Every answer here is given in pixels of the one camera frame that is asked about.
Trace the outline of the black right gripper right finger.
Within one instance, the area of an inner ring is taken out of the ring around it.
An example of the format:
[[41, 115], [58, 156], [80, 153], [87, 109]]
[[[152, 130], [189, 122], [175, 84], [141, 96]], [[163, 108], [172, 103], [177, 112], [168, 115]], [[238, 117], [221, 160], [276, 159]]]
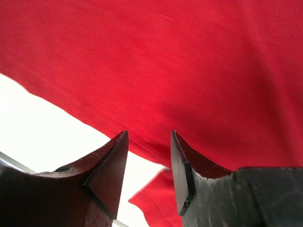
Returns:
[[171, 133], [178, 214], [185, 227], [300, 227], [303, 170], [244, 167], [230, 171]]

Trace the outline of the dark red t shirt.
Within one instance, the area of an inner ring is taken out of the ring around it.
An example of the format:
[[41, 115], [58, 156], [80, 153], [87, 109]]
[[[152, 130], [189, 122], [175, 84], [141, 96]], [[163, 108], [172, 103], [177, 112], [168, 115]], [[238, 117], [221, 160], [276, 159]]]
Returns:
[[303, 164], [300, 0], [3, 0], [0, 71], [166, 166], [130, 199], [179, 227], [170, 135], [215, 163]]

